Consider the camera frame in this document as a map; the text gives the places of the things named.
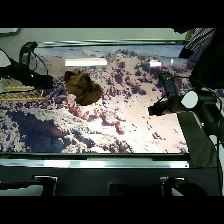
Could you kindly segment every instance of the black and white striped fabric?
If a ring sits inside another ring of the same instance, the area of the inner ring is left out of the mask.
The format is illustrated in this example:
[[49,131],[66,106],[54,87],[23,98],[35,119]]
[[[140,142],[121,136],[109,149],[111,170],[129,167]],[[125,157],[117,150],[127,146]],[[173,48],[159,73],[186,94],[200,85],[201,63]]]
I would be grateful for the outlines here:
[[188,44],[185,46],[186,49],[191,51],[196,51],[200,45],[212,35],[215,28],[196,28],[193,36],[188,41]]

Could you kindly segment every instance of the brown object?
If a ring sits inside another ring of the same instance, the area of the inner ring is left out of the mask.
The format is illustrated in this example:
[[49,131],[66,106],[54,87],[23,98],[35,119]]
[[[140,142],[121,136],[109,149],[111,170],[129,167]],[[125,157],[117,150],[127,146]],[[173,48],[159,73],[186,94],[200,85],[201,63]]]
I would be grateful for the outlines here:
[[91,81],[89,75],[78,69],[65,72],[65,87],[76,96],[75,101],[81,106],[97,102],[102,96],[101,87]]

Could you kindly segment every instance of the rocky terrain image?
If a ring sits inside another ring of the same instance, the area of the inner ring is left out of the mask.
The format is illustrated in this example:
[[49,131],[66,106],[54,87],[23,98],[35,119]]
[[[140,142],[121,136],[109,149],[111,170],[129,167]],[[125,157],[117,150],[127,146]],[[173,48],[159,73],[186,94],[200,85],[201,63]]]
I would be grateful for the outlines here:
[[[176,114],[150,117],[148,107],[164,95],[158,80],[161,72],[189,76],[190,71],[185,68],[185,60],[175,55],[169,57],[169,52],[177,51],[176,46],[166,46],[168,56],[159,52],[164,46],[154,51],[153,47],[145,46],[144,51],[137,46],[37,48],[36,53],[46,63],[49,74],[55,77],[54,89],[44,91],[46,101],[0,103],[0,151],[188,152]],[[108,65],[79,68],[89,72],[91,79],[103,89],[97,103],[82,107],[67,93],[63,75],[66,70],[74,69],[64,66],[66,58],[85,57],[104,57]],[[150,67],[152,59],[161,61],[162,66]],[[46,73],[40,62],[36,71]],[[176,82],[182,93],[191,88],[187,79],[176,78]]]

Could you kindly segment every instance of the white floor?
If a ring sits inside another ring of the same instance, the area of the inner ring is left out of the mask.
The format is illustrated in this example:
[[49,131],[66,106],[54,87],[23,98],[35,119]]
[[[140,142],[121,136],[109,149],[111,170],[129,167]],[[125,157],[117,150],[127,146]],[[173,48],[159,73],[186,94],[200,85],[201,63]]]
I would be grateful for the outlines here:
[[16,36],[0,37],[0,48],[18,60],[20,48],[29,41],[163,39],[184,40],[186,34],[171,28],[22,28]]

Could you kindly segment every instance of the brown plush toy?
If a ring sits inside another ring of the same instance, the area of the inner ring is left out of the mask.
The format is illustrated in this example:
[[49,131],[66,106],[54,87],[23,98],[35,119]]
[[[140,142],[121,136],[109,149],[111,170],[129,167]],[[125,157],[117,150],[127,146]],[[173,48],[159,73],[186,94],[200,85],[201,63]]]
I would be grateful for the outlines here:
[[97,102],[102,96],[101,87],[91,81],[89,75],[78,69],[65,72],[65,87],[76,96],[75,101],[81,106]]

